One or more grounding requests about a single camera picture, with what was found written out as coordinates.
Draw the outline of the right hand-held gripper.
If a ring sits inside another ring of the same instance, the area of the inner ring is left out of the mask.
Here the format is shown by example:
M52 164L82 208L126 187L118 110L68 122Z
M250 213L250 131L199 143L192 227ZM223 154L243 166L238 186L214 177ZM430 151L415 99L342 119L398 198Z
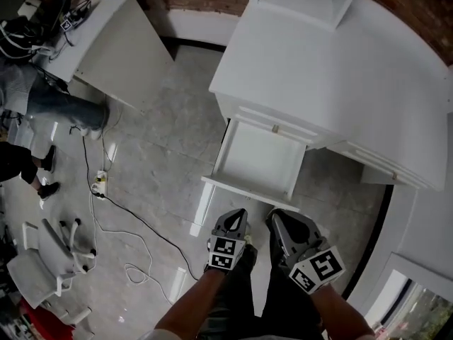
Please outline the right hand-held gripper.
M312 219L280 208L272 210L268 219L283 252L279 267L306 294L344 274L345 265L337 247L328 243Z

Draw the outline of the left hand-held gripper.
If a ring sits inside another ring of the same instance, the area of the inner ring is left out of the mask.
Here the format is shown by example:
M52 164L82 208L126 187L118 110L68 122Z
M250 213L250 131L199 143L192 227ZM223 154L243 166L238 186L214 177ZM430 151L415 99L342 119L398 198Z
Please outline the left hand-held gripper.
M204 272L217 269L228 273L235 267L246 245L247 218L247 210L239 208L217 219L207 243L209 258Z

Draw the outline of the person's right forearm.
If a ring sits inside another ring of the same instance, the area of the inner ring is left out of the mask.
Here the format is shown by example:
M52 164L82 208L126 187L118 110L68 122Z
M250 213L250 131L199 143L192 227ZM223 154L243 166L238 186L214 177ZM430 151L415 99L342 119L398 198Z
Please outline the person's right forearm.
M365 318L331 285L310 295L332 340L376 340Z

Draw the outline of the person's left forearm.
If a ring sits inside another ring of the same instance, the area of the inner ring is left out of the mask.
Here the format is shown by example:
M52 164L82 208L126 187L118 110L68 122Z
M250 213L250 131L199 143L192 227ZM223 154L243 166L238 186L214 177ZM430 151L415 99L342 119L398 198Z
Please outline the person's left forearm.
M204 272L157 322L155 329L171 332L181 340L193 340L207 319L225 276L217 269Z

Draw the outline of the white desk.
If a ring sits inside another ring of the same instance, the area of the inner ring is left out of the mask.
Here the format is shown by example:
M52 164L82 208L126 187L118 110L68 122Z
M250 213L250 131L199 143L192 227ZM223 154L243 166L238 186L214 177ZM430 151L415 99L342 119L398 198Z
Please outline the white desk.
M239 106L347 140L441 191L447 177L450 72L405 23L354 0L326 30L256 5L246 8L210 85L224 115Z

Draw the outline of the person's dark trousers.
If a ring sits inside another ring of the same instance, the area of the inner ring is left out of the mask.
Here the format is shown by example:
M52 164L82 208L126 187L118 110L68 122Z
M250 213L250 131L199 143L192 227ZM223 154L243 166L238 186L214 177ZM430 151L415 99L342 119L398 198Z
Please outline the person's dark trousers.
M272 268L261 316L255 315L251 271L258 251L245 246L238 263L222 281L197 340L244 340L276 336L294 340L323 340L321 317L311 298L277 265L282 252L271 250Z

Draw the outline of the window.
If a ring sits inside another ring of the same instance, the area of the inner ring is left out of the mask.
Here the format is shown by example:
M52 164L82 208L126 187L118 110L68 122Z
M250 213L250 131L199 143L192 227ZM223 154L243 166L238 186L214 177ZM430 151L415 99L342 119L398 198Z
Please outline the window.
M453 340L453 302L396 270L365 319L376 340Z

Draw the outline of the white tube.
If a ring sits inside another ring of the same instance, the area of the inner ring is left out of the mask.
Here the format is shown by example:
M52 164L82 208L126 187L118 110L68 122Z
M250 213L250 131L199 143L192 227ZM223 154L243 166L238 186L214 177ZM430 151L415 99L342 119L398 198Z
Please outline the white tube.
M57 318L66 325L76 327L82 320L87 318L92 313L90 307L84 308L82 311L77 312L74 315L70 315L67 310L62 314L57 315Z

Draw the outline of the white office chair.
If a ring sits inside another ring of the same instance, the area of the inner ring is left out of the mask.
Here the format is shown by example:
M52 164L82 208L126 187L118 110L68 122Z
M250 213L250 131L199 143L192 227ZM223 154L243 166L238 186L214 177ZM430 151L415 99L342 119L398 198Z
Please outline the white office chair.
M70 225L59 222L58 234L48 220L39 225L22 224L23 250L7 263L8 273L23 299L38 308L53 295L71 289L73 279L91 268L85 260L96 260L97 251L82 251L75 242L81 220Z

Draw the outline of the red box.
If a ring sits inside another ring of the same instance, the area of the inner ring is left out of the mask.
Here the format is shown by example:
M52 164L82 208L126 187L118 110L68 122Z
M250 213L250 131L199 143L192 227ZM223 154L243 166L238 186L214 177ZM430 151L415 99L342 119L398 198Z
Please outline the red box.
M74 340L74 328L49 310L42 307L33 309L23 297L19 304L44 340Z

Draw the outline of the plain white side table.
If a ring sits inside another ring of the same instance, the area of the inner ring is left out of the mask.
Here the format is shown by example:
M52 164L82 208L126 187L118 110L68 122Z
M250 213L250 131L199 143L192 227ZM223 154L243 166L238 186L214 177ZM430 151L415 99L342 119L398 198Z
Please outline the plain white side table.
M84 0L71 0L75 7ZM145 111L173 59L137 0L91 0L88 18L52 42L34 63L65 82L80 79Z

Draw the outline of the spare gripper device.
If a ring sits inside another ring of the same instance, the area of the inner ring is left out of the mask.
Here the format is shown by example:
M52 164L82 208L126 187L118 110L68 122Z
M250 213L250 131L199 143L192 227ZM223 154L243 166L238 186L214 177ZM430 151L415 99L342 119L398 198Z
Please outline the spare gripper device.
M62 22L60 23L61 29L64 32L68 32L81 25L88 18L91 11L91 5L91 0L84 0L74 8L71 8L62 17Z

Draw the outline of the black chair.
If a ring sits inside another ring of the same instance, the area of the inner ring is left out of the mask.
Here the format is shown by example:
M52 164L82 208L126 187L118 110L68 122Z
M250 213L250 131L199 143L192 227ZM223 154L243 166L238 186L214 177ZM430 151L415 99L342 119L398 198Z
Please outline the black chair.
M63 14L69 11L71 0L51 0L45 6L43 18L47 24L54 23Z

